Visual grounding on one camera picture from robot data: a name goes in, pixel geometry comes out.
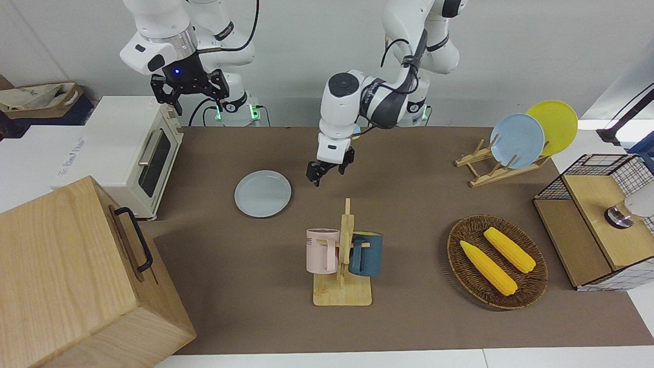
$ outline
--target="blue plate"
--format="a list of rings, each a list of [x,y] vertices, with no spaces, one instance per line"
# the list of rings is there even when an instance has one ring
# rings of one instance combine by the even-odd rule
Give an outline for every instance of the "blue plate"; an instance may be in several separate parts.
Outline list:
[[[513,114],[502,119],[490,134],[493,143],[490,151],[493,157],[507,166],[514,155],[518,157],[507,166],[511,169],[524,168],[538,160],[545,145],[545,134],[538,121],[527,114]]]

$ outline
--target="white toaster oven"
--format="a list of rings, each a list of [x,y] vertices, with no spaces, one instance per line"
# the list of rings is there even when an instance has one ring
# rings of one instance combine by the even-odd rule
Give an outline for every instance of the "white toaster oven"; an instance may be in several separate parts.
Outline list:
[[[91,175],[119,205],[153,218],[183,135],[175,110],[153,97],[105,96],[50,187]]]

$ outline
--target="wooden box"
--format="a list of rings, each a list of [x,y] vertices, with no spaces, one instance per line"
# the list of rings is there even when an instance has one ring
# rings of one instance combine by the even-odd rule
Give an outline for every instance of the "wooden box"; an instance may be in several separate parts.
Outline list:
[[[607,208],[625,199],[615,180],[564,175],[562,182],[572,199],[536,199],[534,204],[572,285],[629,289],[646,282],[640,276],[649,267],[644,263],[654,257],[654,236],[642,222],[616,229],[604,219]]]
[[[154,242],[116,210],[86,177],[0,214],[0,367],[153,367],[195,338]]]

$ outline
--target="plate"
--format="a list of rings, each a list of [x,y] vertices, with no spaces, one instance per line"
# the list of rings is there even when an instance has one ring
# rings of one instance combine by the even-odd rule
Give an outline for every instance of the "plate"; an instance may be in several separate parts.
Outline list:
[[[534,270],[528,274],[518,271],[484,237],[484,231],[494,227],[503,232],[536,261]],[[478,247],[515,280],[518,290],[508,297],[503,296],[472,265],[463,252],[459,241]],[[447,237],[447,258],[454,275],[463,287],[480,301],[503,310],[520,309],[540,299],[547,288],[547,266],[538,246],[519,227],[490,215],[469,216],[459,221]]]
[[[563,101],[539,102],[527,111],[527,115],[536,119],[545,132],[547,146],[543,148],[543,156],[563,151],[577,136],[577,113]]]
[[[269,217],[286,207],[290,193],[290,183],[284,175],[261,170],[249,174],[239,182],[234,191],[234,201],[246,215]]]
[[[493,128],[490,141],[497,135],[490,151],[498,162],[511,169],[524,168],[534,163],[545,144],[543,128],[527,114],[513,114],[502,119]],[[508,166],[514,155],[518,157]]]

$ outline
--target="oval woven basket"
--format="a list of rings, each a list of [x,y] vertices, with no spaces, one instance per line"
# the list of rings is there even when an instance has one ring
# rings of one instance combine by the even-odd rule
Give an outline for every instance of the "oval woven basket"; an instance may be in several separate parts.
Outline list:
[[[507,261],[484,237],[483,232],[489,227],[503,232],[523,248],[536,261],[534,270],[523,274]],[[486,280],[463,252],[459,244],[461,240],[477,246],[502,267],[518,284],[515,294],[505,297]],[[547,266],[536,243],[519,227],[499,217],[475,215],[459,221],[447,237],[447,258],[454,275],[468,292],[480,301],[499,309],[511,310],[530,306],[540,299],[547,287]]]

